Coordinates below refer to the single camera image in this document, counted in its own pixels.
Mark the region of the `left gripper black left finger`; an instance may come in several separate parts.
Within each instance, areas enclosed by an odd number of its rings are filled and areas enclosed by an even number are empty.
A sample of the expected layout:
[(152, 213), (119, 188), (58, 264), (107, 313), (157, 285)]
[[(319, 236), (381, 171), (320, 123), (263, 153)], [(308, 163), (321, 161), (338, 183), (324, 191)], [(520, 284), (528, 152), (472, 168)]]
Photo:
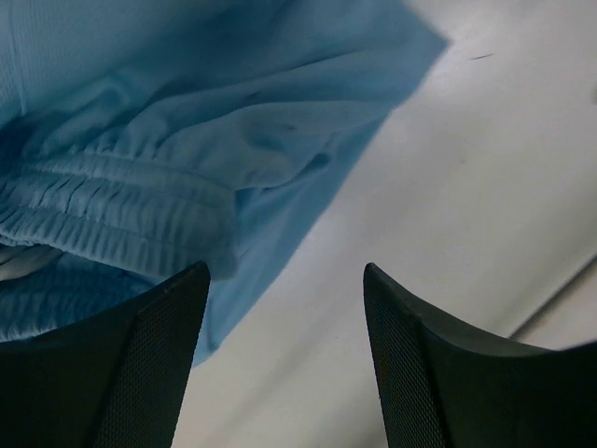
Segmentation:
[(199, 262), (90, 318), (2, 343), (2, 446), (171, 446), (209, 285)]

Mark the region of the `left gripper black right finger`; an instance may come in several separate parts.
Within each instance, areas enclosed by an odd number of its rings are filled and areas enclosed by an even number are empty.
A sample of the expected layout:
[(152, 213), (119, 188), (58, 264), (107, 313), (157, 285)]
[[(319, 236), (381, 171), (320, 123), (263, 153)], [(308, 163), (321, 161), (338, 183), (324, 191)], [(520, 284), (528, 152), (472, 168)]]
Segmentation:
[(392, 447), (592, 447), (596, 346), (564, 350), (476, 328), (375, 264), (364, 305)]

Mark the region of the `light blue mesh shorts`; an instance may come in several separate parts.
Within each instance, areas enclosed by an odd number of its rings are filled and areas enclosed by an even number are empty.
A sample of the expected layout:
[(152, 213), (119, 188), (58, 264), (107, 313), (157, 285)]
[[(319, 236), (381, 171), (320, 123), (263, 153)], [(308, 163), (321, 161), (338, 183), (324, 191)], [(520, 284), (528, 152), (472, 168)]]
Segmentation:
[(400, 1), (5, 1), (1, 338), (203, 261), (202, 362), (446, 39)]

